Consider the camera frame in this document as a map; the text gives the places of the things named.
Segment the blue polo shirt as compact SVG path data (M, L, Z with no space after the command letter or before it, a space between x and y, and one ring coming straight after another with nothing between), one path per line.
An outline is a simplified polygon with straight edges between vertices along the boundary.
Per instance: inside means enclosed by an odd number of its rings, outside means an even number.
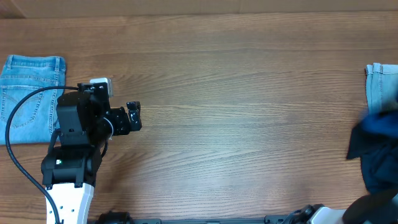
M397 110L369 114L362 120L361 127L369 133L397 138Z

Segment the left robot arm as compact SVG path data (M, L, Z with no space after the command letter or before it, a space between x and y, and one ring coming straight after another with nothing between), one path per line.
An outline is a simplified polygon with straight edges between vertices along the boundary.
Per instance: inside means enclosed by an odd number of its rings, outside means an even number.
M96 185L96 175L113 136L142 128L141 104L109 104L107 82L80 83L77 91L57 100L59 129L41 163L47 200L47 223L86 223Z

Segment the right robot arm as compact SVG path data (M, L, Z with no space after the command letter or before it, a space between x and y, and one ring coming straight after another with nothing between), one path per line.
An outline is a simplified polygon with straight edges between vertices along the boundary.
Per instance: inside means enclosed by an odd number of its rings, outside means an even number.
M322 204L307 205L287 216L284 223L307 224L391 224L397 223L397 190L365 195L347 209L332 209Z

